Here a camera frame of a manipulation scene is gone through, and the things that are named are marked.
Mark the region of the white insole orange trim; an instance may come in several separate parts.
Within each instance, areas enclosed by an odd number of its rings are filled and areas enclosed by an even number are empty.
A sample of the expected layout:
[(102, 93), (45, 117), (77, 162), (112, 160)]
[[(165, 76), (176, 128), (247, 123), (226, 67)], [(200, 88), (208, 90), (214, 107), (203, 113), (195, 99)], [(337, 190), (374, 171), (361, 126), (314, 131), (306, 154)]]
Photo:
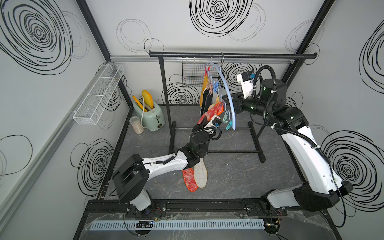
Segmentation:
[(201, 116), (197, 124), (200, 125), (203, 122), (206, 122), (206, 121), (209, 122), (214, 116), (221, 115), (223, 111), (224, 111), (224, 103), (218, 102), (213, 108), (211, 108)]
[(200, 162), (194, 166), (194, 178), (198, 188), (204, 188), (206, 186), (208, 172), (203, 158), (201, 158)]

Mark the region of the red insole orange trim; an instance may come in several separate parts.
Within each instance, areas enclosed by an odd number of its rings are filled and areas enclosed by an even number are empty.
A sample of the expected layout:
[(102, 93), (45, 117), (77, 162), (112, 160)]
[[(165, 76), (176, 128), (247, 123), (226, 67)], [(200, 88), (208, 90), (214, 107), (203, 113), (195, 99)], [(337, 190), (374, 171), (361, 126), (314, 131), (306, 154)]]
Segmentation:
[(183, 170), (183, 180), (190, 192), (195, 192), (198, 189), (197, 183), (195, 181), (195, 172), (193, 168)]

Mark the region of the light blue arc hanger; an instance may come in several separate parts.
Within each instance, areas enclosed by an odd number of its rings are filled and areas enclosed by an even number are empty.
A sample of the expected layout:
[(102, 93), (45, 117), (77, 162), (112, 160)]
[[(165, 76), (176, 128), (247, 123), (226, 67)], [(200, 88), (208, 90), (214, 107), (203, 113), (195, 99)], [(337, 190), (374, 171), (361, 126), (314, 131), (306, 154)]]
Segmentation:
[(233, 104), (233, 99), (232, 99), (232, 96), (231, 96), (231, 92), (230, 92), (230, 89), (228, 87), (228, 84), (227, 84), (227, 81), (222, 73), (222, 71), (220, 70), (220, 68), (214, 64), (213, 62), (207, 62), (205, 63), (205, 66), (208, 66), (208, 65), (211, 65), (212, 67), (214, 67), (217, 71), (218, 71), (218, 74), (219, 76), (221, 77), (222, 79), (222, 82), (223, 82), (223, 85), (226, 89), (226, 93), (227, 93), (227, 98), (228, 98), (228, 102), (229, 102), (229, 105), (230, 105), (230, 108), (231, 108), (231, 115), (232, 115), (232, 129), (233, 130), (236, 130), (236, 116), (235, 116), (235, 108), (234, 108), (234, 104)]

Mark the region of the white insole yellow trim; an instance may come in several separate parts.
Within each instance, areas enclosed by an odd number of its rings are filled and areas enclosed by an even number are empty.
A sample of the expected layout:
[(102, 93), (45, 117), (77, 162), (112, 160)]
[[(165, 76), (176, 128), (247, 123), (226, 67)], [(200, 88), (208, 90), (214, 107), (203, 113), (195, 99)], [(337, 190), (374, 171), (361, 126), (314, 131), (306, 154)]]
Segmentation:
[(212, 109), (217, 103), (219, 103), (221, 101), (221, 97), (222, 97), (222, 95), (220, 93), (218, 93), (218, 94), (214, 93), (212, 96), (213, 96), (212, 104), (209, 106), (208, 110)]

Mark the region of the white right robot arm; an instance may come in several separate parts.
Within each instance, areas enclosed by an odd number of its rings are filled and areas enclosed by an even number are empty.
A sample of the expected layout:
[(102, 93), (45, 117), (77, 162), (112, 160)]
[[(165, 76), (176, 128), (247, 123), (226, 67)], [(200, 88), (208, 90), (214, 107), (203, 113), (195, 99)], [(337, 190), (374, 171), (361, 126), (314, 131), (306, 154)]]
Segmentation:
[(237, 75), (243, 92), (229, 98), (232, 112), (263, 117), (264, 126), (282, 137), (306, 178), (296, 187), (267, 192), (266, 208), (301, 207), (316, 212), (335, 206), (352, 192), (352, 184), (333, 170), (331, 160), (317, 144), (303, 112), (286, 105), (287, 85), (280, 80), (266, 79), (256, 94), (255, 79), (254, 75)]

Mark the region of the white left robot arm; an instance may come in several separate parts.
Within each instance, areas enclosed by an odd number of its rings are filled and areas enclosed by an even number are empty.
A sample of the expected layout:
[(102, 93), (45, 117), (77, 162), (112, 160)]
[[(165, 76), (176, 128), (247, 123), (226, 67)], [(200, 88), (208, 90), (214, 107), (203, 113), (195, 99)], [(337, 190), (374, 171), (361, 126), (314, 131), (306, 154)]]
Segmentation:
[(132, 204), (138, 211), (149, 211), (153, 206), (152, 199), (144, 190), (146, 183), (163, 174), (193, 168), (209, 152), (209, 143), (218, 140), (222, 135), (219, 126), (222, 119), (214, 115), (210, 120), (203, 118), (189, 136), (189, 142), (171, 154), (142, 158), (139, 154), (131, 155), (112, 175), (116, 193), (121, 204)]

